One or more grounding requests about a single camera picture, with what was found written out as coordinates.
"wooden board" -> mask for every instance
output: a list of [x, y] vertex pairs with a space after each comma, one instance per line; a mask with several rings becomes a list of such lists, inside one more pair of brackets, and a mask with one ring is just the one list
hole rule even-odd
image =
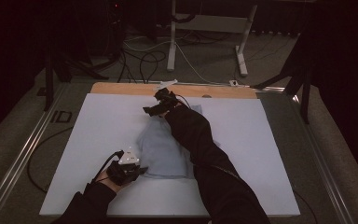
[[[91, 93], [151, 95], [153, 96], [158, 84], [132, 84], [97, 82], [93, 85]], [[257, 99], [255, 90], [249, 87], [220, 87], [198, 85], [172, 85], [168, 88], [175, 94], [192, 97], [209, 95], [213, 98]]]

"white stand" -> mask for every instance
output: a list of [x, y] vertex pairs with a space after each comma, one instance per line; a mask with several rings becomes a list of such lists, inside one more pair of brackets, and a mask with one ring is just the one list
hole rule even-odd
[[[170, 52], [168, 54], [167, 70], [171, 72], [174, 70], [175, 67], [176, 29], [242, 33], [243, 38], [241, 44], [239, 46], [236, 46], [235, 51], [237, 54], [238, 65], [241, 71], [241, 76], [246, 77], [248, 75], [248, 71], [246, 69], [246, 64], [243, 57], [243, 49], [245, 48], [246, 40], [251, 31], [256, 10], [257, 10], [257, 5], [252, 6], [251, 12], [249, 13], [247, 19], [198, 15], [192, 21], [187, 23], [176, 24], [176, 22], [172, 21], [171, 44], [170, 44]], [[176, 0], [172, 0], [172, 15], [178, 19], [182, 19], [188, 16], [185, 14], [176, 14]]]

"black jacket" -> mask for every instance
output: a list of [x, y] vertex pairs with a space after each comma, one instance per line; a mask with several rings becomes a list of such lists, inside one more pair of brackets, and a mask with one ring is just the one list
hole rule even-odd
[[[172, 136], [190, 151], [200, 196], [212, 223], [269, 223], [251, 188], [213, 142], [209, 121], [185, 105], [172, 109], [165, 119], [171, 125]], [[84, 195], [78, 192], [54, 223], [104, 223], [108, 204], [115, 196], [107, 186], [95, 184]]]

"tripod base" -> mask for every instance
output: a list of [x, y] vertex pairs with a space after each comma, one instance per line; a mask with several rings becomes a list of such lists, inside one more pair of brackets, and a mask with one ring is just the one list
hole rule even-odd
[[46, 104], [45, 111], [48, 111], [54, 101], [54, 88], [53, 88], [53, 74], [54, 71], [58, 75], [60, 81], [69, 82], [72, 78], [71, 73], [68, 70], [67, 63], [71, 64], [73, 67], [80, 69], [85, 72], [87, 75], [95, 79], [107, 80], [109, 77], [103, 77], [98, 73], [92, 71], [82, 63], [79, 63], [73, 60], [71, 57], [66, 54], [54, 50], [54, 48], [47, 44], [45, 49], [45, 67], [46, 67]]
[[299, 91], [301, 86], [303, 86], [300, 115], [304, 120], [304, 122], [309, 124], [310, 121], [308, 120], [308, 105], [310, 102], [310, 81], [312, 77], [312, 69], [313, 69], [313, 65], [307, 69], [301, 67], [294, 67], [260, 84], [250, 86], [250, 88], [262, 90], [267, 86], [277, 81], [280, 81], [286, 77], [292, 77], [289, 83], [287, 84], [287, 86], [284, 88], [283, 93], [294, 96]]

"metal rail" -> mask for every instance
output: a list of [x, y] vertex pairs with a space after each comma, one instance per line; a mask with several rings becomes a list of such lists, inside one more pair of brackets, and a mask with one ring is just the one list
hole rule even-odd
[[42, 117], [37, 122], [33, 132], [31, 133], [30, 137], [22, 147], [21, 152], [17, 156], [16, 160], [14, 160], [14, 162], [11, 164], [10, 168], [7, 170], [5, 177], [0, 183], [0, 211], [4, 206], [10, 192], [13, 190], [14, 186], [16, 185], [17, 180], [19, 179], [22, 173], [22, 170], [26, 166], [43, 132], [46, 130], [48, 126], [48, 121], [51, 119], [53, 115], [53, 111], [55, 110], [55, 107], [57, 106], [59, 99], [61, 98], [62, 94], [67, 89], [67, 87], [68, 87], [67, 83], [62, 83], [60, 87], [57, 89], [57, 92], [55, 94], [56, 100], [53, 102], [52, 106], [48, 111], [43, 112]]
[[291, 100], [291, 106], [296, 114], [296, 120], [306, 133], [305, 136], [307, 140], [310, 142], [310, 146], [312, 149], [312, 156], [316, 164], [316, 168], [319, 171], [322, 181], [324, 182], [324, 186], [326, 191], [330, 197], [330, 200], [336, 209], [337, 217], [341, 224], [354, 224], [353, 218], [351, 216], [350, 211], [348, 210], [348, 206], [346, 205], [341, 191], [338, 187], [338, 184], [331, 174], [331, 171], [327, 165], [326, 160], [324, 159], [324, 155], [319, 148], [319, 145], [315, 139], [315, 136], [312, 133], [309, 125], [306, 125], [301, 117], [299, 110], [299, 101], [296, 96], [294, 96], [293, 100]]

